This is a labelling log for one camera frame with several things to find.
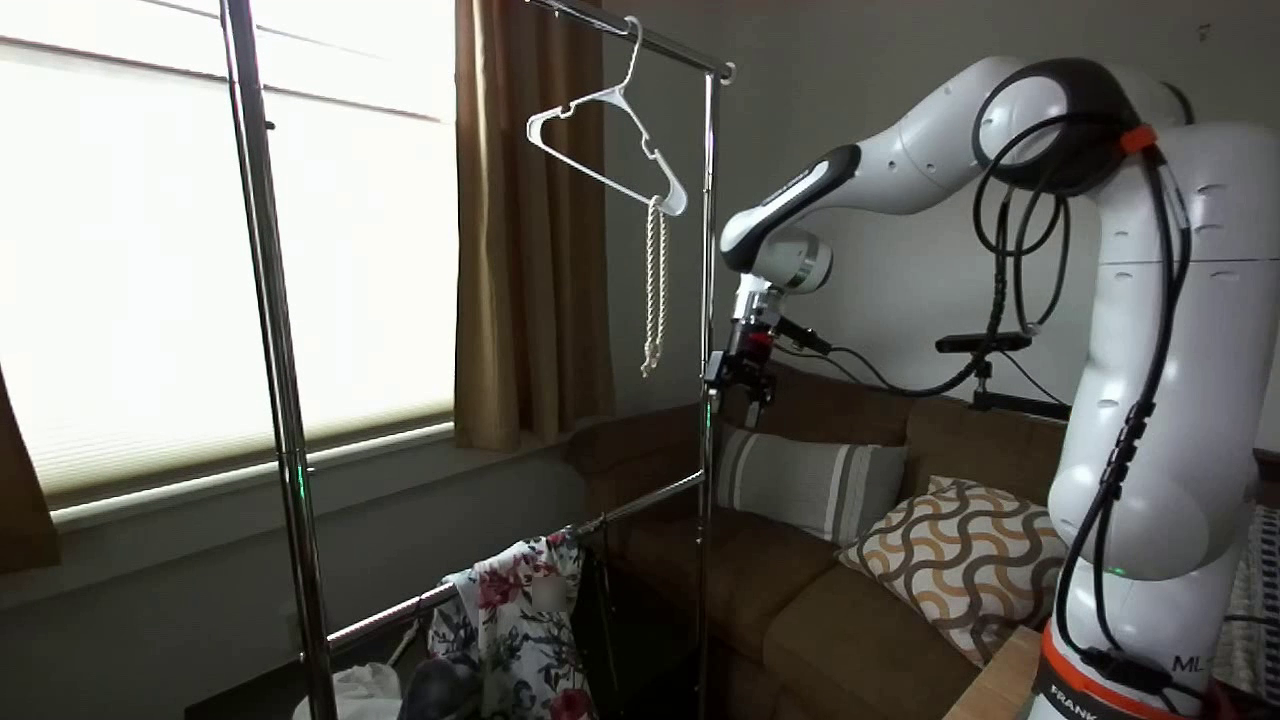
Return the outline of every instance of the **wall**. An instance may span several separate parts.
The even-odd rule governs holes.
[[[425,591],[453,567],[566,524],[574,508],[554,452],[502,460],[415,440],[318,464],[324,626]],[[4,720],[174,720],[297,648],[270,479],[76,529],[61,567],[0,582]]]
[[[687,40],[713,56],[737,60],[731,113],[727,113],[727,166],[720,208],[744,208],[781,189],[808,159],[832,144],[881,134],[910,107],[938,80],[978,56],[1091,56],[1132,63],[1158,80],[1178,86],[1199,121],[1257,121],[1280,128],[1280,96],[1268,90],[1273,44],[1280,33],[1280,4],[1264,0],[611,0],[635,12],[649,30]],[[687,159],[694,182],[699,118],[694,86],[667,60],[649,60],[635,80],[641,113],[662,128],[672,153]],[[933,339],[948,331],[977,331],[986,316],[990,262],[966,229],[966,199],[960,193],[933,211],[886,222],[873,211],[836,211],[817,222],[832,240],[836,275],[810,296],[782,301],[782,312],[819,328],[836,345],[873,355],[898,386],[933,386],[960,361],[936,355]],[[1071,397],[1091,296],[1091,211],[1076,204],[1076,243],[1066,265],[1066,292],[1056,321],[1039,331],[1037,350],[1021,361],[1039,386]],[[617,350],[635,355],[641,316],[641,256],[635,222],[621,211],[611,229],[617,279]],[[681,265],[675,310],[693,312],[693,270]],[[1030,310],[1044,303],[1053,254],[1030,265]],[[658,404],[687,386],[641,386],[632,404]],[[1013,366],[996,361],[996,388],[1037,397]]]

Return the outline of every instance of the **black cable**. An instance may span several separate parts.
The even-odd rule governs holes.
[[[1166,709],[1166,718],[1176,718],[1176,705],[1166,699],[1166,694],[1158,687],[1156,695],[1158,695],[1158,705]]]
[[[832,353],[840,353],[840,355],[852,355],[852,361],[860,361],[873,376],[877,376],[877,386],[885,388],[885,393],[890,393],[890,379],[865,355],[865,353],[857,353],[857,350],[832,350],[832,353],[805,353],[805,350],[782,350],[782,345],[771,345],[776,353],[782,353],[782,355],[796,355],[796,361],[822,361],[822,366],[832,366],[842,379],[852,379],[852,386],[865,386],[852,367],[842,367]]]
[[[996,237],[998,237],[996,243],[998,249],[1003,249],[1003,233],[1007,233],[1007,211],[998,211],[998,222],[996,222]],[[986,338],[996,338],[996,328],[1003,321],[1003,296],[1007,296],[1007,279],[1003,279],[1003,262],[996,254],[990,310],[986,310],[986,328],[983,328]],[[877,386],[885,393],[890,393],[890,397],[944,397],[944,393],[960,388],[986,361],[986,353],[977,353],[955,376],[948,376],[948,379],[938,379],[933,388],[898,388],[867,355],[860,355],[857,350],[832,350],[832,353],[842,353],[842,355],[860,361],[877,376]]]
[[[1115,433],[1113,458],[1108,458],[1105,477],[1101,477],[1101,492],[1091,496],[1091,505],[1087,505],[1087,511],[1083,511],[1083,521],[1078,521],[1078,529],[1071,536],[1071,550],[1063,556],[1063,572],[1059,572],[1059,590],[1056,590],[1056,631],[1076,657],[1083,657],[1105,676],[1113,676],[1113,679],[1129,676],[1136,687],[1153,687],[1153,694],[1165,695],[1165,687],[1178,687],[1178,694],[1193,694],[1193,687],[1176,684],[1172,674],[1165,674],[1165,668],[1146,668],[1140,659],[1129,659],[1125,648],[1115,645],[1113,628],[1108,628],[1108,618],[1105,618],[1105,536],[1108,536],[1108,524],[1113,524],[1113,505],[1121,501],[1121,483],[1125,483],[1129,464],[1136,458],[1136,440],[1143,435],[1143,423],[1156,413],[1156,388],[1165,379],[1176,301],[1178,301],[1188,270],[1193,270],[1193,229],[1183,229],[1183,224],[1178,224],[1178,233],[1166,229],[1166,189],[1165,189],[1165,176],[1158,176],[1165,156],[1156,147],[1146,147],[1140,169],[1146,176],[1146,193],[1153,193],[1156,224],[1158,224],[1158,270],[1165,270],[1165,275],[1158,275],[1158,326],[1156,326],[1156,345],[1153,345],[1143,388],[1140,388],[1136,404],[1129,409],[1129,417],[1125,417],[1125,423]],[[1066,585],[1071,585],[1076,561],[1083,556],[1083,545],[1087,545],[1094,524],[1101,524],[1094,552],[1091,552],[1094,619],[1101,619],[1108,645],[1121,657],[1101,657],[1091,648],[1078,648],[1071,642],[1071,628],[1066,628]]]
[[[1053,321],[1053,312],[1056,312],[1056,303],[1059,303],[1059,296],[1063,296],[1063,284],[1066,284],[1066,262],[1071,262],[1071,199],[1056,196],[1056,211],[1053,211],[1049,233],[1053,233],[1059,222],[1063,222],[1063,224],[1059,224],[1063,233],[1059,233],[1053,292],[1049,292],[1049,303],[1039,310],[1037,321],[1028,321],[1025,262],[1028,262],[1030,254],[1039,254],[1044,240],[1037,240],[1030,249],[1025,249],[1028,211],[1030,211],[1030,204],[1025,208],[1025,224],[1021,224],[1021,240],[1016,240],[1021,254],[1016,254],[1016,262],[1013,262],[1013,303],[1016,303],[1016,326],[1021,326],[1021,331],[1025,331],[1025,338],[1037,338],[1037,328],[1044,328],[1044,326]]]
[[[1056,393],[1049,393],[1013,353],[998,353],[1039,397],[1049,397],[1053,404],[1063,404]]]
[[[1165,86],[1165,90],[1172,94],[1176,107],[1183,113],[1183,126],[1194,126],[1194,103],[1193,103],[1193,96],[1188,96],[1183,90],[1176,90],[1176,86]]]
[[[1044,183],[1049,183],[1049,176],[1056,174],[1056,166],[1059,166],[1063,156],[1056,156],[1049,169],[1044,169],[1044,176],[1037,182],[1037,189],[1030,189],[1030,196],[1028,196],[1028,204],[1025,204],[1025,218],[1021,218],[1021,229],[1016,229],[1016,262],[1025,262],[1025,256],[1037,256],[1049,240],[1053,240],[1053,233],[1056,233],[1056,224],[1059,224],[1059,211],[1063,211],[1063,196],[1056,196],[1056,193],[1044,193]],[[1039,208],[1039,199],[1044,196],[1053,196],[1056,204],[1053,204],[1053,218],[1049,218],[1049,224],[1039,229],[1039,237],[1030,240],[1030,243],[1025,243],[1028,240],[1028,233],[1030,233],[1030,218],[1037,218],[1037,208]]]
[[[1083,118],[1083,113],[1049,118],[1049,121],[1039,121],[1039,126],[1030,126],[1030,128],[1025,128],[1025,134],[1016,134],[1016,135],[990,156],[990,166],[978,174],[977,193],[972,193],[972,233],[977,233],[977,240],[978,240],[990,256],[1021,256],[1021,254],[1007,254],[1003,243],[996,243],[996,240],[986,237],[983,196],[986,196],[990,176],[998,174],[998,166],[1007,159],[1007,153],[1016,153],[1025,141],[1030,141],[1030,135],[1044,134],[1044,128],[1071,126],[1071,121],[1087,121],[1087,118]]]

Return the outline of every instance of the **window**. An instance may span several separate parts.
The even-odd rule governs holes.
[[[453,409],[453,4],[261,0],[313,440]],[[0,0],[0,366],[53,505],[270,450],[214,0]]]

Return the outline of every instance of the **floral fabric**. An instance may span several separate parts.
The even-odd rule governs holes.
[[[570,648],[579,572],[583,552],[554,534],[449,578],[458,605],[434,610],[426,652],[480,674],[482,720],[596,720]]]

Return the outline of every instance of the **metal clothing rack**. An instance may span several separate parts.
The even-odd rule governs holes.
[[[274,477],[285,501],[285,534],[288,534],[288,567],[290,567],[290,595],[297,595],[297,631],[299,631],[299,659],[308,674],[308,709],[316,720],[334,720],[331,695],[331,664],[326,648],[353,637],[364,637],[374,626],[401,619],[407,614],[433,610],[449,602],[449,590],[433,590],[402,605],[393,605],[360,626],[347,626],[331,637],[318,628],[318,582],[316,582],[316,552],[313,552],[313,470],[304,445],[304,413],[297,388],[297,353],[290,353],[290,326],[288,326],[288,284],[285,284],[285,254],[278,254],[278,222],[274,222],[274,189],[270,189],[270,147],[268,147],[268,113],[265,113],[265,80],[257,60],[257,25],[251,0],[220,0],[220,30],[225,30],[225,56],[229,56],[229,94],[230,94],[230,126],[239,147],[239,183],[242,183],[242,218],[246,218],[246,243],[251,243],[251,275],[257,275],[257,312],[265,338],[265,366],[268,366],[268,393],[270,393],[270,440],[274,440]],[[554,15],[570,15],[590,25],[596,33],[635,40],[635,30],[603,8],[589,8],[574,0],[525,0],[543,4]],[[714,128],[720,128],[720,86],[731,80],[731,63],[693,51],[658,33],[645,33],[645,49],[705,71],[705,275],[699,275],[699,355],[713,355],[713,296],[714,296]],[[714,422],[714,388],[705,386],[705,464],[699,471],[641,496],[617,511],[603,511],[589,529],[606,521],[645,511],[667,496],[699,488],[699,521],[694,521],[694,578],[699,578],[699,718],[705,718],[705,684],[707,684],[707,642],[705,642],[705,536],[713,529],[713,422]]]
[[[662,501],[675,501],[675,496],[699,488],[699,479],[705,479],[705,471],[687,471],[687,477],[681,477],[675,483],[662,483],[662,488],[657,488],[657,492],[649,492],[649,496],[635,496],[632,505],[621,505],[621,508],[603,511],[603,516],[596,516],[596,521],[589,521],[589,524],[574,524],[570,536],[590,536],[590,534],[598,534],[603,524],[641,516],[641,511],[662,505]],[[374,631],[374,628],[383,628],[383,626],[401,626],[401,619],[420,618],[420,614],[426,614],[426,610],[434,610],[434,605],[449,605],[449,602],[456,602],[456,591],[453,591],[449,582],[440,582],[434,590],[426,590],[426,591],[420,591],[420,595],[407,595],[407,602],[401,602],[401,605],[393,605],[393,610],[380,610],[380,614],[370,614],[370,618],[364,618],[364,619],[356,619],[356,626],[345,626],[345,628],[326,631],[326,648],[353,645],[353,642],[360,642],[360,637],[369,637],[369,631]]]

